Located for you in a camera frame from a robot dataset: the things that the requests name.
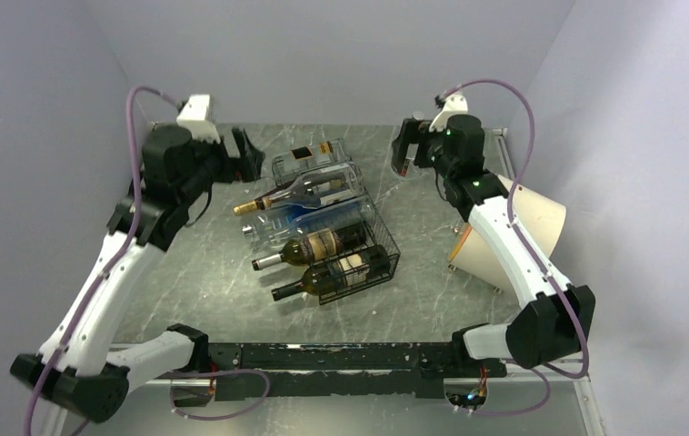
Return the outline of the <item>clear bottle orange black label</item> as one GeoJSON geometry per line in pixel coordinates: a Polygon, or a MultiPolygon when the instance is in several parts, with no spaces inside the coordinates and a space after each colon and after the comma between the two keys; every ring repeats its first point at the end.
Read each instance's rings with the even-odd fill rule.
{"type": "Polygon", "coordinates": [[[350,160],[345,142],[335,139],[283,152],[273,158],[271,169],[275,184],[283,185],[302,173],[350,160]]]}

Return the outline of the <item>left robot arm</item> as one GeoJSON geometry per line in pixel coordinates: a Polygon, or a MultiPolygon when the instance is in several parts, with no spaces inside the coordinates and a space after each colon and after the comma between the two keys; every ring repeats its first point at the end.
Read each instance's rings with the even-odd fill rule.
{"type": "Polygon", "coordinates": [[[208,337],[175,324],[121,352],[111,343],[145,277],[176,235],[192,224],[191,206],[218,183],[250,183],[265,159],[244,129],[232,131],[238,153],[221,136],[198,139],[187,128],[160,124],[146,137],[129,194],[115,207],[102,250],[83,290],[38,352],[15,357],[10,372],[38,398],[92,423],[108,421],[126,396],[169,372],[196,378],[212,371],[208,337]]]}

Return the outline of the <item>clear bottle white label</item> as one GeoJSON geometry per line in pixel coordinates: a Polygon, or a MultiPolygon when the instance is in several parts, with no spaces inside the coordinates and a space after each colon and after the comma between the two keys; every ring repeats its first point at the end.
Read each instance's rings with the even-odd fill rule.
{"type": "Polygon", "coordinates": [[[278,204],[319,209],[363,193],[360,173],[350,163],[338,163],[299,175],[288,187],[263,196],[258,204],[261,209],[278,204]]]}

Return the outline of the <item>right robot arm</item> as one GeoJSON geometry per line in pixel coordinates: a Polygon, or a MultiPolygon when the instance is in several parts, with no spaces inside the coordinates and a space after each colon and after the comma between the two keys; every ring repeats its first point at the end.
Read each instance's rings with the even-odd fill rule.
{"type": "MultiPolygon", "coordinates": [[[[572,373],[578,379],[587,374],[587,336],[593,319],[595,297],[587,286],[575,286],[549,263],[514,210],[518,182],[504,186],[502,180],[484,168],[484,130],[470,114],[438,115],[433,121],[407,118],[392,143],[393,167],[402,173],[412,145],[420,167],[434,169],[444,182],[446,200],[494,253],[513,286],[521,311],[508,324],[486,324],[463,331],[460,345],[449,353],[452,369],[470,376],[485,359],[518,364],[525,369],[542,365],[561,371],[553,362],[576,352],[582,367],[572,373]]],[[[351,237],[338,230],[302,233],[280,251],[254,259],[261,271],[280,263],[305,265],[300,280],[273,291],[276,300],[300,292],[319,294],[363,282],[367,274],[384,268],[385,249],[366,249],[345,254],[351,237]]]]}

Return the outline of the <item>frosted clear slim bottle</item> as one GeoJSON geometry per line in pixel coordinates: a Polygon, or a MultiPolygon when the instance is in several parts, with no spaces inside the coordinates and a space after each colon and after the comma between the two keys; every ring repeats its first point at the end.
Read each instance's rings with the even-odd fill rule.
{"type": "Polygon", "coordinates": [[[392,146],[391,168],[396,177],[402,180],[413,180],[421,176],[423,169],[415,163],[418,145],[408,144],[392,146]]]}

